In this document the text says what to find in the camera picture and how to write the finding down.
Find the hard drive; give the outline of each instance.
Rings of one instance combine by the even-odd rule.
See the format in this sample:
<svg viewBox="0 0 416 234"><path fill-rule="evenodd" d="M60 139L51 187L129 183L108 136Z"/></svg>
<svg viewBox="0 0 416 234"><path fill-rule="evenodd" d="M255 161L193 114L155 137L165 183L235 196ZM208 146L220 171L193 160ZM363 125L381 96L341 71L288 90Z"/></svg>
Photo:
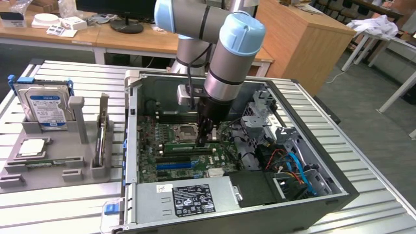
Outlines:
<svg viewBox="0 0 416 234"><path fill-rule="evenodd" d="M9 78L9 85L19 97L28 122L39 122L44 131L68 129L67 122L75 121L68 106L73 95L73 83L20 77Z"/></svg>

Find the wooden cabinet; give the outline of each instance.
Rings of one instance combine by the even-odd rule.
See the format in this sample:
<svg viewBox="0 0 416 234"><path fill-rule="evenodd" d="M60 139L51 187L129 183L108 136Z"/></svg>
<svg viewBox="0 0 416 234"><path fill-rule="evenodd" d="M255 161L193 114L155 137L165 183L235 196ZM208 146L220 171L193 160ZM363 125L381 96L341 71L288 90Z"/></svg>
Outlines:
<svg viewBox="0 0 416 234"><path fill-rule="evenodd" d="M256 18L267 29L263 48L275 59L267 77L296 79L316 95L356 32L277 0L260 1Z"/></svg>

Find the warning label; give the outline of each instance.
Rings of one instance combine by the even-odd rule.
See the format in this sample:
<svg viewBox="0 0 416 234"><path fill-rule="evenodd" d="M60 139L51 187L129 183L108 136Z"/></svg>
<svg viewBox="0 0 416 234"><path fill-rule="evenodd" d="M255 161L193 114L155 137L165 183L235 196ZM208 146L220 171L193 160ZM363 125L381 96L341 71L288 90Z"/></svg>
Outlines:
<svg viewBox="0 0 416 234"><path fill-rule="evenodd" d="M45 126L61 126L65 124L65 114L59 107L59 96L31 96L31 102L39 123Z"/></svg>
<svg viewBox="0 0 416 234"><path fill-rule="evenodd" d="M215 212L215 205L207 184L172 189L175 214L177 217Z"/></svg>

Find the ribbed aluminum surface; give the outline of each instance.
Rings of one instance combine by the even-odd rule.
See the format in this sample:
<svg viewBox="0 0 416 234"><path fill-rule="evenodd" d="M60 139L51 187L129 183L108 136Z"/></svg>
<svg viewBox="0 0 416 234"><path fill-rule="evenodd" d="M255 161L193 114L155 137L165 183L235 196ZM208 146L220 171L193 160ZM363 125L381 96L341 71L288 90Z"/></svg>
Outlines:
<svg viewBox="0 0 416 234"><path fill-rule="evenodd" d="M109 94L109 118L116 123L112 146L112 182L0 195L0 233L100 233L101 205L120 196L124 140L124 73L128 67L45 61L35 78L75 82L75 94L85 97L84 118L95 120L101 92ZM416 215L396 189L315 104L303 88L289 80L275 84L312 130L331 157L352 181L360 196L305 231L312 233L416 233ZM21 130L24 113L17 98L0 104L0 168ZM291 125L283 110L287 125Z"/></svg>

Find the white cloth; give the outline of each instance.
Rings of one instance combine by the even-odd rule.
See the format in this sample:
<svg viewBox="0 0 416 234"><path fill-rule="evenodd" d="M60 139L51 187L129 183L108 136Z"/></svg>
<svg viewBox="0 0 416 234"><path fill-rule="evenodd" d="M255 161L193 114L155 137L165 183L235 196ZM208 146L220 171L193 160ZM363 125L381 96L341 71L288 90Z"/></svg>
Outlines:
<svg viewBox="0 0 416 234"><path fill-rule="evenodd" d="M396 24L388 21L387 15L373 19L352 20L347 26L356 30L357 34L365 32L384 40L391 40L399 32Z"/></svg>

